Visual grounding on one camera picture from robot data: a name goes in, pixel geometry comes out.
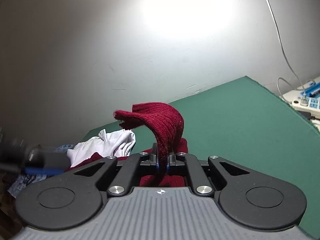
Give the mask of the dark red knit sweater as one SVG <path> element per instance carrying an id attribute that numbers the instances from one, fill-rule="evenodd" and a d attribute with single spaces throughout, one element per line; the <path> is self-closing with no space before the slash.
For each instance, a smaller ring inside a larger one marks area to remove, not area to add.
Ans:
<path id="1" fill-rule="evenodd" d="M 164 163 L 165 157 L 170 152 L 188 153 L 186 139 L 182 137 L 184 129 L 184 120 L 181 114 L 174 107 L 162 102 L 140 103 L 132 106 L 132 111 L 117 110 L 113 114 L 114 118 L 121 121 L 119 124 L 125 130 L 131 130 L 139 126 L 146 126 L 152 131 L 157 142 L 158 156 L 160 162 Z M 71 167 L 67 170 L 73 170 L 86 164 L 102 159 L 103 154 L 98 150 L 89 150 L 89 155 L 84 157 L 82 153 L 75 153 L 76 147 L 68 150 L 68 155 L 72 161 Z M 146 175 L 141 177 L 139 186 L 150 187 L 184 187 L 185 179 L 178 175 Z"/>

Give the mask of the white crumpled cloth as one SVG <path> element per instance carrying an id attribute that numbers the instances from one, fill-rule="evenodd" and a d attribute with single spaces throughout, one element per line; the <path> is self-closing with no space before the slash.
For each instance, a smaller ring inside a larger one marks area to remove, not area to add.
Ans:
<path id="1" fill-rule="evenodd" d="M 93 157 L 97 153 L 101 157 L 128 157 L 136 143 L 136 136 L 131 130 L 121 129 L 107 133 L 102 129 L 95 137 L 79 142 L 73 149 L 67 150 L 71 168 Z"/>

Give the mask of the white power strip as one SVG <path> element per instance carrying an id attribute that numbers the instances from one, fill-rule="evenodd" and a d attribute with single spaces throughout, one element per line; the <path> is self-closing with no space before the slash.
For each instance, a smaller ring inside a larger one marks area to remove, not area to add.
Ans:
<path id="1" fill-rule="evenodd" d="M 309 81 L 315 81 L 316 83 L 319 82 L 319 77 L 316 77 L 314 80 Z M 309 87 L 309 81 L 304 84 L 304 88 Z M 308 112 L 311 114 L 312 117 L 319 119 L 319 109 L 314 109 L 308 106 L 308 101 L 305 97 L 302 97 L 300 94 L 301 91 L 305 90 L 302 88 L 302 86 L 295 88 L 284 95 L 280 95 L 280 98 L 287 102 L 294 110 L 301 111 L 301 112 Z"/>

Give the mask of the blue white patterned cloth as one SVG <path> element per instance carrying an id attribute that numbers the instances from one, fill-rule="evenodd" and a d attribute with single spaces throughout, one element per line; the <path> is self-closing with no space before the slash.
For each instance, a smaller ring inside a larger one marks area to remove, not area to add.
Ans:
<path id="1" fill-rule="evenodd" d="M 72 149 L 74 147 L 73 144 L 65 144 L 61 145 L 55 149 L 53 149 L 54 153 L 67 153 L 68 149 Z M 45 180 L 49 177 L 56 175 L 56 173 L 39 173 L 39 174 L 27 174 L 27 175 L 18 175 L 13 184 L 8 188 L 8 192 L 16 198 L 17 195 L 29 184 L 39 182 Z"/>

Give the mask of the blue plastic tray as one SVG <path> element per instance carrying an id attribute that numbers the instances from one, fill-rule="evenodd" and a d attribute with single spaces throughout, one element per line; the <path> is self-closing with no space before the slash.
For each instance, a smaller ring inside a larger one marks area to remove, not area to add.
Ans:
<path id="1" fill-rule="evenodd" d="M 300 93 L 308 101 L 308 106 L 314 109 L 319 109 L 319 88 L 319 82 L 309 81 L 309 87 Z"/>

